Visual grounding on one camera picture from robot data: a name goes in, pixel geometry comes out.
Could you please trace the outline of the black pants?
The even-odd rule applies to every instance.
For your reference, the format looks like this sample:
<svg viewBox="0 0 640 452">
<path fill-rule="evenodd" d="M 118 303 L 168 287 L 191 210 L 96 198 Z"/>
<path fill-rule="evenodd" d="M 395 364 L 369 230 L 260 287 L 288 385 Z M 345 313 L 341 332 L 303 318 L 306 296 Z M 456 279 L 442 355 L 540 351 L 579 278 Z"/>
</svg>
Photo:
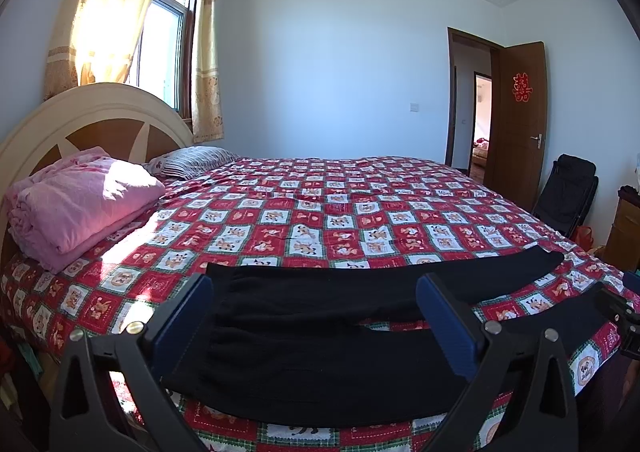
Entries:
<svg viewBox="0 0 640 452">
<path fill-rule="evenodd" d="M 428 273 L 467 305 L 559 269 L 557 251 L 401 268 L 210 263 L 214 294 L 164 385 L 218 412 L 294 427 L 367 427 L 447 412 L 465 389 L 416 303 Z"/>
</svg>

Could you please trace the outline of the wooden bedside cabinet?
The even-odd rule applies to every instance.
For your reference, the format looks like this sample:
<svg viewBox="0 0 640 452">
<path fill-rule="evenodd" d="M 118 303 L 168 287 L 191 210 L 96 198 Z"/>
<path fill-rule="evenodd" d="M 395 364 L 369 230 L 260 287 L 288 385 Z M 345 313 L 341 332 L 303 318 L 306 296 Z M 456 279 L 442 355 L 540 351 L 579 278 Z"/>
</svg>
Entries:
<svg viewBox="0 0 640 452">
<path fill-rule="evenodd" d="M 639 193 L 630 185 L 618 190 L 617 209 L 602 260 L 623 272 L 636 272 L 639 269 Z"/>
</svg>

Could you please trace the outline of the red plastic bag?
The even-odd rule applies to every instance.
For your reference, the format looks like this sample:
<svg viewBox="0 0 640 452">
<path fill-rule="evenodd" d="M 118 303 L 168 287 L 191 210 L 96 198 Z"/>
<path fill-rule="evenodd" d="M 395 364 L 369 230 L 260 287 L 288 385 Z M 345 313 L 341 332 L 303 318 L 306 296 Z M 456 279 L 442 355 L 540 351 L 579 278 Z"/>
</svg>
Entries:
<svg viewBox="0 0 640 452">
<path fill-rule="evenodd" d="M 580 225 L 574 230 L 572 241 L 575 242 L 582 250 L 589 251 L 594 244 L 593 229 L 588 225 Z"/>
</svg>

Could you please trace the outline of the black folding chair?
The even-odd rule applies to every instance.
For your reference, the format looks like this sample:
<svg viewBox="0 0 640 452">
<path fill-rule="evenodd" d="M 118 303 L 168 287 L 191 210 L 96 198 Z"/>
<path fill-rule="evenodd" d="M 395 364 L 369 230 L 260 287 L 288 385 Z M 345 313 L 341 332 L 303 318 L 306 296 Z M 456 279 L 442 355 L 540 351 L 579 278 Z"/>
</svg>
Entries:
<svg viewBox="0 0 640 452">
<path fill-rule="evenodd" d="M 562 154 L 553 166 L 533 209 L 533 216 L 571 238 L 584 223 L 596 195 L 599 178 L 591 161 Z"/>
</svg>

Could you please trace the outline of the folded pink quilt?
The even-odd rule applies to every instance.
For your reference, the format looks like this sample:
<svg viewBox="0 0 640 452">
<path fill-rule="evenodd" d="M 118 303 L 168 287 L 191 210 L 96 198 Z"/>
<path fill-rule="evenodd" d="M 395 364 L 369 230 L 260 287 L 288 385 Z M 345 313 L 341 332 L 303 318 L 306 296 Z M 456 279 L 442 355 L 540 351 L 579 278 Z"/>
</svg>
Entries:
<svg viewBox="0 0 640 452">
<path fill-rule="evenodd" d="M 13 183 L 3 209 L 22 253 L 58 273 L 164 193 L 142 166 L 93 147 Z"/>
</svg>

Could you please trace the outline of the striped grey pillow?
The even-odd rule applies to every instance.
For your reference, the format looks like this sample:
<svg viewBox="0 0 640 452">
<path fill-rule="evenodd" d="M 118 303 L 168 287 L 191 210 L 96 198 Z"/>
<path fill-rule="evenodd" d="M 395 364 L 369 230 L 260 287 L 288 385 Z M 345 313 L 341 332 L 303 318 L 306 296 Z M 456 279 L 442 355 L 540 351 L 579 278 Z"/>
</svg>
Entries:
<svg viewBox="0 0 640 452">
<path fill-rule="evenodd" d="M 159 179 L 191 180 L 238 158 L 238 155 L 221 147 L 193 145 L 157 156 L 144 167 Z"/>
</svg>

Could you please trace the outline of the brown wooden door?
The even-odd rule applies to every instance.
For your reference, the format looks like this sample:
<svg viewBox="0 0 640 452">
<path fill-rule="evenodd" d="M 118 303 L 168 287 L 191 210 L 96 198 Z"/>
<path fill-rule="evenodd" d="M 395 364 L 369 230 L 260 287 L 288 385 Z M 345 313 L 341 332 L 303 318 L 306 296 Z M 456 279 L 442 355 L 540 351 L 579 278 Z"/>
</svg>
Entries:
<svg viewBox="0 0 640 452">
<path fill-rule="evenodd" d="M 527 72 L 534 92 L 516 103 L 513 76 Z M 508 201 L 532 210 L 544 163 L 548 119 L 546 49 L 541 41 L 491 52 L 491 123 L 484 184 Z M 542 134 L 541 149 L 530 137 Z"/>
</svg>

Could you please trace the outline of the red patchwork bedspread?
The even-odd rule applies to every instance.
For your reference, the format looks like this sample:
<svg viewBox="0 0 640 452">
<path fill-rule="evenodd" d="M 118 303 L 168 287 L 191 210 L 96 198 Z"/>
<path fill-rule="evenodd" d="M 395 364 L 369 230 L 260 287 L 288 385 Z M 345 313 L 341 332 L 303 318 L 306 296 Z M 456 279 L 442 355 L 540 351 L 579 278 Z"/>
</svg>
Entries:
<svg viewBox="0 0 640 452">
<path fill-rule="evenodd" d="M 71 331 L 116 334 L 206 265 L 371 269 L 560 251 L 558 268 L 482 303 L 481 319 L 536 314 L 622 273 L 460 172 L 407 158 L 242 159 L 167 186 L 148 217 L 60 273 L 22 256 L 1 282 L 1 315 L 55 356 Z"/>
</svg>

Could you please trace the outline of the cream wooden headboard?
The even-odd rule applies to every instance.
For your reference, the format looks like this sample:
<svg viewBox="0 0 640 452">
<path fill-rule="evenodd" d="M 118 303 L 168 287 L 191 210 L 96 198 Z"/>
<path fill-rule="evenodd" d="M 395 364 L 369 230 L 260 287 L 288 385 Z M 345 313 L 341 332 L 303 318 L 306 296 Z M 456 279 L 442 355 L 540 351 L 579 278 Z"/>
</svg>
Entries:
<svg viewBox="0 0 640 452">
<path fill-rule="evenodd" d="M 155 95 L 120 83 L 78 86 L 46 100 L 4 138 L 1 192 L 96 146 L 142 166 L 192 144 L 178 112 Z"/>
</svg>

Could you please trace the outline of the red double happiness decal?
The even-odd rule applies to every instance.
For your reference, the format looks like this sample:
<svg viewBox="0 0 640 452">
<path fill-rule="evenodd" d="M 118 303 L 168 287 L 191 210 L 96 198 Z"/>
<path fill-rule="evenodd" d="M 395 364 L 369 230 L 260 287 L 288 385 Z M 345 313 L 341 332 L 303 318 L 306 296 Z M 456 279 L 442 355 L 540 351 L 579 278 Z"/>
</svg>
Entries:
<svg viewBox="0 0 640 452">
<path fill-rule="evenodd" d="M 528 103 L 534 89 L 530 85 L 527 72 L 517 72 L 514 74 L 512 94 L 516 103 Z"/>
</svg>

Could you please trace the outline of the yellow right curtain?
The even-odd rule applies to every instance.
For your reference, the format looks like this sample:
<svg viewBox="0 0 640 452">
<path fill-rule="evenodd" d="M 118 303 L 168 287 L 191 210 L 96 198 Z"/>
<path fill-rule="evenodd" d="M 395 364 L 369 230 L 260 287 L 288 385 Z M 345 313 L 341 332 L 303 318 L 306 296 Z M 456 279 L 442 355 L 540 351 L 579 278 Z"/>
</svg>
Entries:
<svg viewBox="0 0 640 452">
<path fill-rule="evenodd" d="M 191 117 L 195 143 L 224 137 L 215 30 L 216 0 L 196 0 L 191 62 Z"/>
</svg>

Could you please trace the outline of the yellow curtain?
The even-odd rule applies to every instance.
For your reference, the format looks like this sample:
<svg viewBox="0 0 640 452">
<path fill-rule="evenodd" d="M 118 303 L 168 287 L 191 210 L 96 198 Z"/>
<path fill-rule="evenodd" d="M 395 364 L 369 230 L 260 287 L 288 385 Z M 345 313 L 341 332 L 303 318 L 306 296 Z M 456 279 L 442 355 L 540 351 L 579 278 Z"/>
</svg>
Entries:
<svg viewBox="0 0 640 452">
<path fill-rule="evenodd" d="M 63 0 L 51 34 L 43 97 L 125 82 L 152 0 Z"/>
<path fill-rule="evenodd" d="M 216 0 L 196 0 L 191 62 L 191 117 L 195 143 L 224 137 L 215 30 Z"/>
</svg>

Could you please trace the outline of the brown framed window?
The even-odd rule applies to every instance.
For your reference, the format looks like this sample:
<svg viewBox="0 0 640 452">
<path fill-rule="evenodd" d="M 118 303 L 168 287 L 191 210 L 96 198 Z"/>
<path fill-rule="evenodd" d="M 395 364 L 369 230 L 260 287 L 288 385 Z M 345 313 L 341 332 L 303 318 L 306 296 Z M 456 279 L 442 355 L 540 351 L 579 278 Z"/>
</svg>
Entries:
<svg viewBox="0 0 640 452">
<path fill-rule="evenodd" d="M 195 0 L 153 0 L 145 15 L 127 83 L 191 120 Z"/>
</svg>

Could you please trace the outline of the yellow left curtain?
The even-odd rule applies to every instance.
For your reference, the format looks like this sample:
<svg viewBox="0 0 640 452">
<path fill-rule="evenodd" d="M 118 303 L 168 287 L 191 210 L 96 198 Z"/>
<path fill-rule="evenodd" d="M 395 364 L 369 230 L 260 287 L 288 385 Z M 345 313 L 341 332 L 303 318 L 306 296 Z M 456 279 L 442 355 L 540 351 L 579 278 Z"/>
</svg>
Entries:
<svg viewBox="0 0 640 452">
<path fill-rule="evenodd" d="M 125 82 L 152 0 L 63 0 L 51 34 L 43 97 Z"/>
</svg>

